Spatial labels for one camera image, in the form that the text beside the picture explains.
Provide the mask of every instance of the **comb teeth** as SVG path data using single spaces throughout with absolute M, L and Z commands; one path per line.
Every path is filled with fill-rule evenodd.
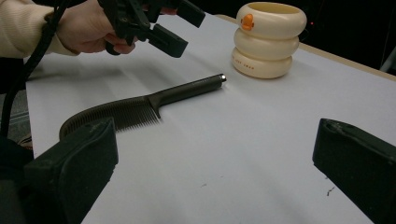
M 117 133 L 159 122 L 159 118 L 147 99 L 143 97 L 125 99 L 111 104 L 99 105 L 76 114 L 61 127 L 60 139 L 84 124 L 103 118 L 114 119 Z

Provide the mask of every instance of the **beige sleeve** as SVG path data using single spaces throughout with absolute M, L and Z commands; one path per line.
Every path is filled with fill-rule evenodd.
M 0 57 L 30 56 L 46 23 L 44 17 L 52 7 L 36 5 L 30 0 L 0 0 Z M 47 53 L 77 55 L 66 49 L 57 36 L 53 37 Z

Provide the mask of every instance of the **black device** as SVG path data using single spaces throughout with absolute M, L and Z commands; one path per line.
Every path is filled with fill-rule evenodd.
M 126 39 L 131 45 L 134 37 L 146 41 L 166 54 L 179 58 L 188 42 L 175 35 L 160 24 L 150 29 L 156 22 L 163 7 L 177 9 L 177 15 L 196 27 L 204 20 L 205 13 L 188 0 L 98 0 L 112 24 L 117 37 Z M 106 43 L 108 53 L 118 55 L 113 46 Z
M 396 223 L 396 147 L 353 125 L 321 119 L 315 166 L 375 224 Z
M 118 161 L 112 118 L 80 127 L 24 165 L 23 178 L 0 180 L 0 222 L 81 223 Z

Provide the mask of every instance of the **person's arm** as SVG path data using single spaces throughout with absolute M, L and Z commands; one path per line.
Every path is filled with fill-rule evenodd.
M 44 17 L 52 12 L 52 7 L 38 6 L 29 0 L 0 0 L 0 57 L 30 56 L 41 37 Z M 76 55 L 57 36 L 48 52 Z
M 97 0 L 87 0 L 68 8 L 58 24 L 57 36 L 73 52 L 95 53 L 106 48 L 106 41 L 118 53 L 134 49 L 125 39 L 116 37 L 114 29 Z

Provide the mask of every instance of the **black background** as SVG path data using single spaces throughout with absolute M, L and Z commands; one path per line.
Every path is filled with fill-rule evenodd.
M 190 0 L 210 14 L 235 17 L 246 0 Z M 379 69 L 396 46 L 394 0 L 282 0 L 306 14 L 301 42 Z

